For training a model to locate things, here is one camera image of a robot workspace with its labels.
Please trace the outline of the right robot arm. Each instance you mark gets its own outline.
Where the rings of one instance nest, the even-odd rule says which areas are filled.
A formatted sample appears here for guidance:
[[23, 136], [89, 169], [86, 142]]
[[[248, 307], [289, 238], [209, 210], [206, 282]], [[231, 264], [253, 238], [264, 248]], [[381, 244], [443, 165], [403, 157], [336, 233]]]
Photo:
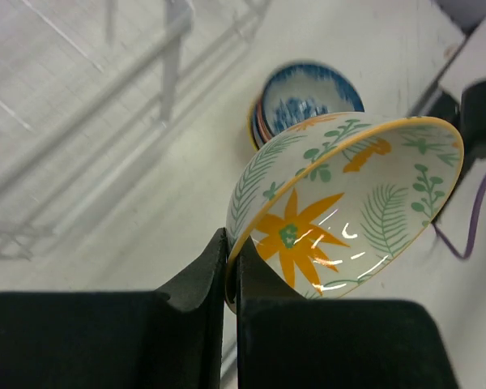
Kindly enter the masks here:
[[464, 145], [460, 177], [464, 178], [476, 160], [486, 159], [486, 79], [463, 91], [459, 129]]

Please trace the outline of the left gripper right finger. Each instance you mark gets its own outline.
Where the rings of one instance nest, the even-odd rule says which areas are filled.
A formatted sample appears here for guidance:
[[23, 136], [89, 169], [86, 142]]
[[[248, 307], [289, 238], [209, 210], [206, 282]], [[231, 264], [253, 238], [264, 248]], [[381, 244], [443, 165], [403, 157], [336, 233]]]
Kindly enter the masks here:
[[241, 388], [456, 388], [427, 310], [393, 299], [307, 299], [246, 242], [235, 270]]

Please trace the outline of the yellow flower leaf bowl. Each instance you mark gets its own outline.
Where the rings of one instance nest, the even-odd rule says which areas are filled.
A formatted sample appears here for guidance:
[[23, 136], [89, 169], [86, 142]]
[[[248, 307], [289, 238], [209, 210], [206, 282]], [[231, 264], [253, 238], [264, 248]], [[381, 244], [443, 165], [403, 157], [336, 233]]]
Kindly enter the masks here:
[[329, 113], [268, 141], [234, 187], [228, 271], [245, 243], [291, 289], [339, 298], [371, 280], [432, 223], [464, 160], [440, 118]]

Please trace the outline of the yellow blue patterned bowl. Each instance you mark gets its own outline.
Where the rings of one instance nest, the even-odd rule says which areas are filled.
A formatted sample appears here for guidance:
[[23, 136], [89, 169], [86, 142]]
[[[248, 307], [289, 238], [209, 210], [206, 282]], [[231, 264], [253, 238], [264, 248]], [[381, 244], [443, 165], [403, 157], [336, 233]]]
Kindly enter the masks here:
[[255, 104], [253, 103], [249, 107], [249, 111], [248, 111], [247, 119], [246, 119], [246, 125], [247, 125], [247, 132], [248, 132], [248, 135], [249, 135], [250, 143], [251, 143], [253, 149], [257, 152], [259, 150], [259, 147], [256, 143], [255, 138], [254, 138], [253, 124], [252, 124], [253, 123], [254, 108], [255, 108]]

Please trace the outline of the blue white floral bowl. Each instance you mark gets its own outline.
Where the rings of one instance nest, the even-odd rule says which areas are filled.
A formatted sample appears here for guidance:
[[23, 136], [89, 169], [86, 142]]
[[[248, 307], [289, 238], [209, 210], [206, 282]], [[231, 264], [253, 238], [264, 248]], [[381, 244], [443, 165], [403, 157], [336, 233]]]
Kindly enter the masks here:
[[364, 110], [352, 83], [320, 62], [289, 62], [275, 70], [262, 89], [260, 115], [272, 135], [322, 114]]

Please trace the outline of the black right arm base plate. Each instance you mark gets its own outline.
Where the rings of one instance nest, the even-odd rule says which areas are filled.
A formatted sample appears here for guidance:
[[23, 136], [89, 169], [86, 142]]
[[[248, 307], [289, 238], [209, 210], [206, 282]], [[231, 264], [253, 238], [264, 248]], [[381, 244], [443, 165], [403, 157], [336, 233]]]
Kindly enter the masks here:
[[415, 105], [409, 109], [408, 115], [440, 118], [457, 126], [459, 123], [459, 104], [448, 93], [441, 89], [434, 89], [430, 92], [426, 92]]

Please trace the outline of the blue triangle patterned bowl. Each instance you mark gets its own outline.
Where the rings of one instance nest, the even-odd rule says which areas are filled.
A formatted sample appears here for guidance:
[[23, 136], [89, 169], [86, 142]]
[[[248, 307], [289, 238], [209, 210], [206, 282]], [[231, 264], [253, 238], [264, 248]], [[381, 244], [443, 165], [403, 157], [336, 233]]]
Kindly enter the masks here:
[[258, 124], [256, 122], [256, 105], [252, 108], [252, 112], [250, 114], [250, 126], [252, 130], [252, 135], [254, 137], [254, 142], [256, 144], [256, 148], [259, 150], [264, 146], [266, 140], [262, 138], [261, 133], [258, 129]]

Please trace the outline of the orange floral patterned bowl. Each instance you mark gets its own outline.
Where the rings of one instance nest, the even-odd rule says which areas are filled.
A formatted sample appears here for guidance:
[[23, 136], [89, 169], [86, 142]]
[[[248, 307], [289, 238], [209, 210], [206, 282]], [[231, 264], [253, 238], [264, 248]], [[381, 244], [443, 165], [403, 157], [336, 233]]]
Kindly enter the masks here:
[[272, 135], [270, 134], [269, 130], [267, 129], [266, 123], [262, 118], [262, 98], [258, 100], [255, 106], [255, 116], [256, 116], [256, 123], [259, 130], [259, 133], [262, 137], [264, 143], [267, 143], [271, 138]]

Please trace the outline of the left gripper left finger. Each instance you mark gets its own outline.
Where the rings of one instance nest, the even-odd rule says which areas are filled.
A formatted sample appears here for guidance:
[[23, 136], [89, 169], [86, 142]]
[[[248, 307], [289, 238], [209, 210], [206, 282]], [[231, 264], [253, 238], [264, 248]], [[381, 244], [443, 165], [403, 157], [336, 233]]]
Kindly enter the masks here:
[[0, 388], [217, 388], [224, 229], [155, 290], [0, 292]]

